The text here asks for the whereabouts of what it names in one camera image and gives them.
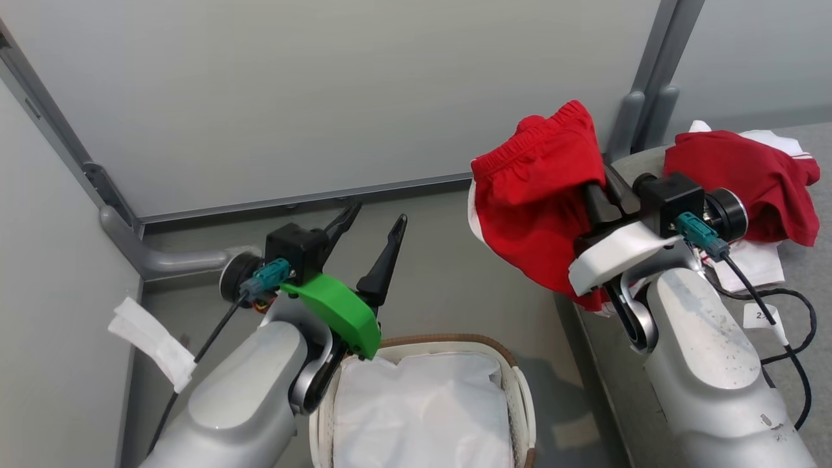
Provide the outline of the white tape tag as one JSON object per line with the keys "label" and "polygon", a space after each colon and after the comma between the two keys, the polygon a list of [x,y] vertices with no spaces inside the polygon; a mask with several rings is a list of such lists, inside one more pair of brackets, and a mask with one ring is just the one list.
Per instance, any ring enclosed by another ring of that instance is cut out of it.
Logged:
{"label": "white tape tag", "polygon": [[154,316],[131,297],[114,308],[108,331],[146,354],[180,394],[196,368],[193,353],[183,346]]}

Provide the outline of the red shorts white trim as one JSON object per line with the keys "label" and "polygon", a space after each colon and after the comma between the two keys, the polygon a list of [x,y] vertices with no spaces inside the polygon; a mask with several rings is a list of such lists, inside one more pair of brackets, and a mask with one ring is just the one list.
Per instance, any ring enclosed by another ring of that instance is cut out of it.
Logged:
{"label": "red shorts white trim", "polygon": [[606,294],[574,292],[574,241],[589,232],[582,188],[605,186],[592,116],[577,100],[517,124],[501,146],[471,162],[467,221],[497,257],[583,310],[603,314]]}

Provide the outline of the grey upright partition foot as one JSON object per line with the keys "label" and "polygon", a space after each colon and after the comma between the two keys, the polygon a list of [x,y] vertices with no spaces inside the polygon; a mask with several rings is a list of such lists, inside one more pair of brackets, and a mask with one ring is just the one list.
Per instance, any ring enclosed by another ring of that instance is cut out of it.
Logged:
{"label": "grey upright partition foot", "polygon": [[677,104],[680,88],[669,84],[657,92],[653,108],[647,115],[647,121],[642,128],[642,150],[664,145],[666,131]]}
{"label": "grey upright partition foot", "polygon": [[609,139],[607,141],[605,161],[615,162],[632,153],[639,119],[645,104],[642,91],[633,91],[622,98]]}

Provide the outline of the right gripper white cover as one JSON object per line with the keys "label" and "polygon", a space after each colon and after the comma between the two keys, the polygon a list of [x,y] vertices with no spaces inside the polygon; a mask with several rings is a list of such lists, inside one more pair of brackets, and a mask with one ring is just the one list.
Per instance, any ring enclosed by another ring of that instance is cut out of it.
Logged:
{"label": "right gripper white cover", "polygon": [[[606,190],[599,183],[586,183],[582,188],[591,228],[607,228],[620,222],[622,216],[637,216],[641,210],[639,196],[609,164],[605,164],[605,177]],[[678,234],[661,237],[640,221],[621,226],[570,264],[571,289],[577,296],[584,296],[682,239]]]}

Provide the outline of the grey double partition post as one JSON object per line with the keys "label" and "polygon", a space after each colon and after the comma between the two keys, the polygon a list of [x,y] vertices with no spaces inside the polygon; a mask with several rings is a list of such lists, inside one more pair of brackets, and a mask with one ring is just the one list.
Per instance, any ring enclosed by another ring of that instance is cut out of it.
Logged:
{"label": "grey double partition post", "polygon": [[672,80],[704,4],[705,0],[660,0],[633,85],[635,91],[645,95],[633,152],[643,151],[642,128],[657,92],[675,85]]}

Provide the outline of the white laundry basket wicker rim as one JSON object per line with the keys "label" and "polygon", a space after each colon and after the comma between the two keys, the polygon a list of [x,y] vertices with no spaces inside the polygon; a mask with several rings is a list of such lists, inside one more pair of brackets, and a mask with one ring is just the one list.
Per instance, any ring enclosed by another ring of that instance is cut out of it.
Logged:
{"label": "white laundry basket wicker rim", "polygon": [[[397,363],[407,356],[447,352],[482,354],[499,362],[499,387],[506,395],[508,405],[514,456],[512,468],[533,468],[537,456],[537,421],[531,390],[517,359],[499,341],[475,333],[410,335],[383,339],[376,355]],[[309,451],[314,468],[333,468],[335,397],[340,379],[341,370],[338,369],[320,406],[309,417]]]}

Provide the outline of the grey partition frame post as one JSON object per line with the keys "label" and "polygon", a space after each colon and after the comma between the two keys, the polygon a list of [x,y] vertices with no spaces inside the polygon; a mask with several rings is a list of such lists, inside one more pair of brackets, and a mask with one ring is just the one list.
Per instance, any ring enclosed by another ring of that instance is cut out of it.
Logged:
{"label": "grey partition frame post", "polygon": [[45,129],[49,130],[49,136],[56,137],[58,148],[65,151],[66,156],[81,169],[104,204],[112,207],[134,232],[139,231],[141,224],[127,200],[117,189],[104,166],[92,159],[2,19],[0,62],[9,69],[13,80],[23,89],[24,104],[30,108],[35,121],[45,125]]}

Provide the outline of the white basket liner cloth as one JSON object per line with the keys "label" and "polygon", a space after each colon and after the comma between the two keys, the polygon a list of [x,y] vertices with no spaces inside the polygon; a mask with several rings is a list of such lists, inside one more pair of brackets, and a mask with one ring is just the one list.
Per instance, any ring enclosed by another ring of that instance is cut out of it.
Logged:
{"label": "white basket liner cloth", "polygon": [[470,352],[349,359],[333,468],[514,468],[501,376],[496,359]]}

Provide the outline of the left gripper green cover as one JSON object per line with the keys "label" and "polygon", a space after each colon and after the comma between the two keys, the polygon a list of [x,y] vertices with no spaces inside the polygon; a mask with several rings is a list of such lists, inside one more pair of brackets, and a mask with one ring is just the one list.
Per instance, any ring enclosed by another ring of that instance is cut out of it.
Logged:
{"label": "left gripper green cover", "polygon": [[[352,201],[324,229],[328,243],[323,251],[323,261],[329,259],[342,234],[350,231],[362,205],[362,201]],[[356,292],[323,272],[303,285],[294,285],[286,279],[280,289],[299,296],[304,305],[346,343],[351,353],[360,358],[374,358],[382,335],[371,307],[383,306],[386,301],[407,224],[407,216],[401,214],[387,234],[383,252],[357,282]]]}

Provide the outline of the grey partition bottom rail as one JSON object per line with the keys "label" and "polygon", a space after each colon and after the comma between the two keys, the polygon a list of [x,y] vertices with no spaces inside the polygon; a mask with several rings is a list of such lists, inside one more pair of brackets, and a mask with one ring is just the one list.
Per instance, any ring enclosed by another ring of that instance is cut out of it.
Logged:
{"label": "grey partition bottom rail", "polygon": [[161,215],[140,216],[138,217],[138,221],[142,222],[143,225],[155,224],[161,222],[173,222],[185,219],[193,219],[196,217],[203,216],[225,215],[227,213],[237,213],[238,211],[268,209],[274,207],[283,207],[284,205],[297,205],[301,203],[354,198],[354,196],[366,196],[376,193],[386,193],[392,192],[393,190],[418,189],[419,187],[435,186],[446,183],[460,183],[460,181],[469,180],[472,176],[472,172],[454,173],[449,175],[442,175],[442,177],[426,177],[422,179],[414,179],[412,181],[401,181],[401,183],[386,183],[344,190],[329,190],[329,192],[320,192],[301,196],[291,196],[291,198],[277,198],[255,202],[251,201],[232,205],[218,205],[218,207],[209,207],[205,209],[176,211],[175,213],[164,213]]}

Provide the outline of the grey curved partition foot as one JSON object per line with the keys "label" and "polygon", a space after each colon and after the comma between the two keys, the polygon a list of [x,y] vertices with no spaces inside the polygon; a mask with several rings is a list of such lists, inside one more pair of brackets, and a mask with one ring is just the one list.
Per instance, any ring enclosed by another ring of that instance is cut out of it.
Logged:
{"label": "grey curved partition foot", "polygon": [[240,254],[250,253],[258,257],[262,254],[257,246],[233,246],[220,250],[191,252],[155,251],[143,244],[110,205],[101,208],[99,222],[102,230],[145,281],[221,272]]}

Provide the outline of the grey fabric sofa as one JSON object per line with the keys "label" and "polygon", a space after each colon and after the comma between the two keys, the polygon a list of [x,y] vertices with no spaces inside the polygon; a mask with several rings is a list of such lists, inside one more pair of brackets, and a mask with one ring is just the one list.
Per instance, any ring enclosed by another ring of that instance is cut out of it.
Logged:
{"label": "grey fabric sofa", "polygon": [[[800,430],[820,468],[832,468],[832,122],[776,129],[796,139],[819,164],[809,187],[820,222],[813,248],[783,242],[779,258],[788,289],[813,304],[818,329],[800,361],[813,391],[811,414]],[[687,468],[651,390],[644,356],[630,349],[618,319],[582,312],[562,295],[556,305],[594,411],[597,444],[612,468]]]}

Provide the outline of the red and white jersey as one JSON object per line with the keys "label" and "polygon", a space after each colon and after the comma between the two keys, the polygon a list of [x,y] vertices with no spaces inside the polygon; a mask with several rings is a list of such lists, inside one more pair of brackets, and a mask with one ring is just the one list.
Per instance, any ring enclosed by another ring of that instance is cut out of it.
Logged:
{"label": "red and white jersey", "polygon": [[705,190],[727,189],[745,205],[749,226],[731,258],[753,285],[784,281],[779,243],[811,248],[820,220],[809,187],[821,177],[814,157],[769,130],[713,130],[695,120],[665,153],[663,172],[680,172]]}

